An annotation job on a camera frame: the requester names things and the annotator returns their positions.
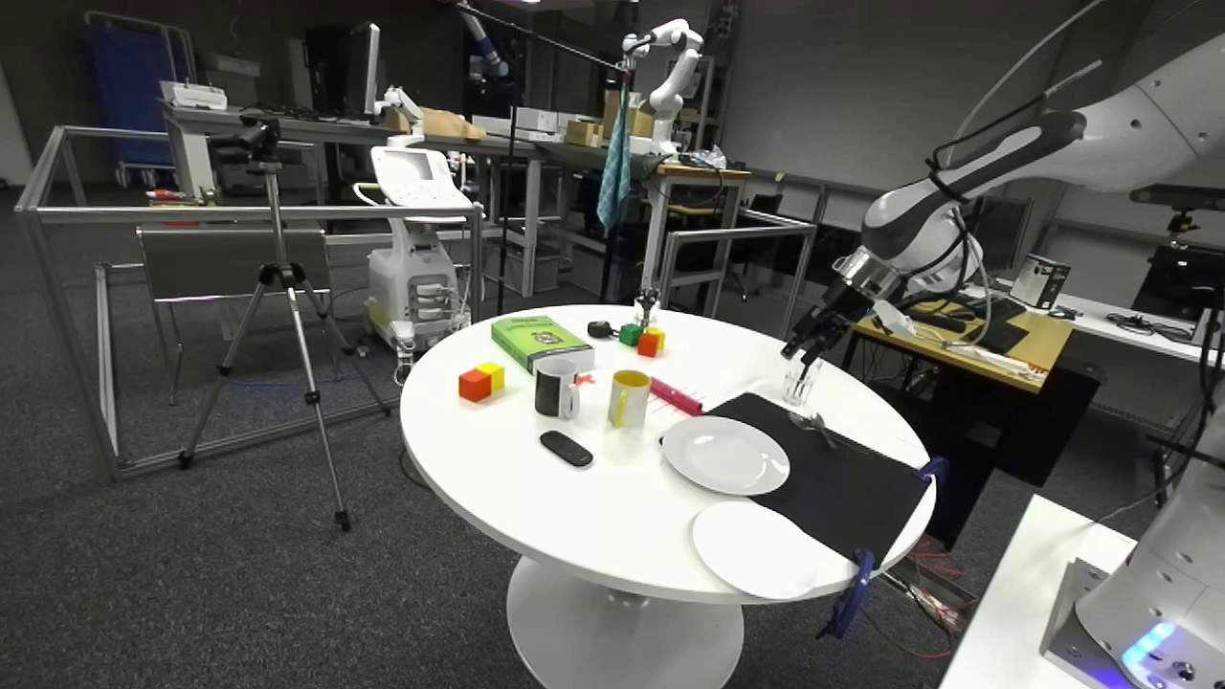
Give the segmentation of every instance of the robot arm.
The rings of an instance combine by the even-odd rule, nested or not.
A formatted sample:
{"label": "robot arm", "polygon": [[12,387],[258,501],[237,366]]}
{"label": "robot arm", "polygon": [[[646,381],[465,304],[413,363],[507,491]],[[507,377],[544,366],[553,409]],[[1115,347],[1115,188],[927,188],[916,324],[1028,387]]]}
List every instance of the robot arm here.
{"label": "robot arm", "polygon": [[669,76],[646,95],[646,112],[657,117],[672,117],[685,107],[685,89],[701,62],[701,34],[685,19],[657,22],[646,34],[627,34],[621,42],[622,62],[639,66],[654,45],[682,45]]}
{"label": "robot arm", "polygon": [[456,0],[456,7],[460,7],[460,19],[464,19],[475,49],[482,52],[482,56],[478,56],[482,70],[475,70],[470,80],[478,80],[478,85],[487,85],[487,76],[507,80],[507,66],[506,66],[506,56],[497,52],[497,45],[489,42],[482,19],[470,16],[470,5],[465,5],[465,0]]}
{"label": "robot arm", "polygon": [[838,266],[843,284],[807,308],[783,356],[812,363],[900,279],[963,279],[976,241],[962,201],[1010,181],[1062,181],[1093,192],[1130,192],[1170,176],[1225,142],[1225,34],[1167,62],[1126,93],[1078,112],[1044,113],[999,137],[986,151],[884,192],[861,222],[861,250]]}

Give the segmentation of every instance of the light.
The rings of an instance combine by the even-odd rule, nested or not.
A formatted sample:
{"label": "light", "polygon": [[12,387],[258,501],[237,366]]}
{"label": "light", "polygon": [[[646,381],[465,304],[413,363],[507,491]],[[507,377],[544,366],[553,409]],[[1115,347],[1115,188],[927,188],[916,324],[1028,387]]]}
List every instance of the light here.
{"label": "light", "polygon": [[1130,650],[1121,650],[1121,666],[1133,677],[1145,677],[1147,655],[1173,634],[1173,623],[1150,623]]}

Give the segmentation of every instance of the black tray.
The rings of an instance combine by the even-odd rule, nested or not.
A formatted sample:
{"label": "black tray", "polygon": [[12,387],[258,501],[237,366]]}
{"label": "black tray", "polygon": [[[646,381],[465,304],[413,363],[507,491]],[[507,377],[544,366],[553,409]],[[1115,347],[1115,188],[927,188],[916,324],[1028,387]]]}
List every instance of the black tray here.
{"label": "black tray", "polygon": [[875,553],[880,562],[927,491],[927,475],[916,465],[812,421],[794,421],[768,399],[738,393],[709,409],[709,418],[733,418],[774,435],[788,451],[792,475],[779,491],[752,501],[794,520],[807,537],[852,562],[861,553]]}

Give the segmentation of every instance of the monitor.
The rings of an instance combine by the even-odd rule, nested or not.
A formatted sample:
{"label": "monitor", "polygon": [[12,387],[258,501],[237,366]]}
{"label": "monitor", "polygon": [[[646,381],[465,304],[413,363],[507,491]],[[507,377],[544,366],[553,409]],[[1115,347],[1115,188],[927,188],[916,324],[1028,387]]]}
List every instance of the monitor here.
{"label": "monitor", "polygon": [[380,22],[350,25],[347,42],[347,80],[345,80],[345,113],[373,117],[373,98],[384,85],[384,31]]}
{"label": "monitor", "polygon": [[380,22],[311,25],[306,70],[318,113],[371,117],[380,89],[385,85],[385,34]]}

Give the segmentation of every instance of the cup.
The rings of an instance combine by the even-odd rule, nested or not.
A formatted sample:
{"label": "cup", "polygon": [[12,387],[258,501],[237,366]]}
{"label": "cup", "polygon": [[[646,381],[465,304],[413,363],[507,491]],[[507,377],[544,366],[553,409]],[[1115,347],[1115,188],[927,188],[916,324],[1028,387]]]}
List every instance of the cup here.
{"label": "cup", "polygon": [[632,366],[617,372],[612,399],[607,399],[607,426],[612,428],[641,428],[646,393],[650,393],[650,373],[632,372]]}
{"label": "cup", "polygon": [[533,377],[537,377],[537,413],[540,418],[572,418],[572,363],[569,358],[537,358],[533,363]]}

